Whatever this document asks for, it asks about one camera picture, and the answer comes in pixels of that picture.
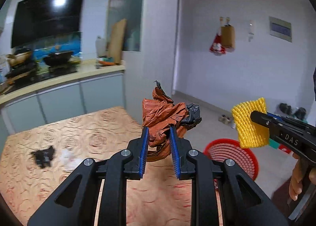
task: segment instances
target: yellow mesh sleeve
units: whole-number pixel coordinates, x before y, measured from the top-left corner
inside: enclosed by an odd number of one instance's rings
[[[241,103],[232,109],[242,149],[258,148],[269,144],[269,129],[252,122],[250,119],[251,112],[255,110],[267,113],[264,98]]]

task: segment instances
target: human hand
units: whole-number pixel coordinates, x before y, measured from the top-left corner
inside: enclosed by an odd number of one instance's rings
[[[293,154],[293,157],[295,159],[299,159],[299,156],[296,155],[295,153]],[[298,160],[297,163],[295,164],[295,167],[293,169],[292,173],[292,178],[289,186],[289,194],[290,197],[296,201],[297,197],[299,194],[302,193],[303,185],[302,185],[302,180],[303,180],[303,172],[301,169],[301,161]],[[309,179],[313,184],[316,184],[316,168],[313,168],[309,174]]]

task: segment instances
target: silver screw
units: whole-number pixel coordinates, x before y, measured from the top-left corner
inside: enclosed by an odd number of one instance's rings
[[[189,155],[190,156],[197,156],[198,155],[198,151],[197,150],[190,150],[189,151]]]
[[[233,159],[227,159],[227,160],[226,160],[226,164],[227,164],[228,166],[233,166],[233,165],[235,165],[235,161],[234,161]]]
[[[122,156],[129,156],[131,152],[129,150],[122,150],[121,155]]]
[[[85,161],[83,161],[83,164],[86,166],[92,165],[93,160],[91,158],[87,158]]]

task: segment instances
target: cabinet door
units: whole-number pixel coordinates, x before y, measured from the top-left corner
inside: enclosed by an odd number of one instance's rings
[[[47,123],[84,114],[79,84],[39,93]]]
[[[81,83],[88,113],[115,106],[124,106],[123,75],[109,76]]]
[[[7,112],[17,133],[45,124],[36,96],[8,105]]]
[[[2,116],[0,115],[0,156],[8,136],[9,132],[7,130],[7,127],[5,126]]]

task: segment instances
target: wooden table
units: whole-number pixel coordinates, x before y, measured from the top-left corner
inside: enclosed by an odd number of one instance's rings
[[[69,175],[60,160],[62,150],[100,161],[126,148],[141,131],[123,108],[116,107],[11,135],[0,160],[0,193],[26,225]],[[30,153],[51,145],[56,149],[52,167],[41,169]],[[176,179],[171,156],[147,163],[141,181],[128,181],[126,200],[128,225],[190,225],[191,181]]]

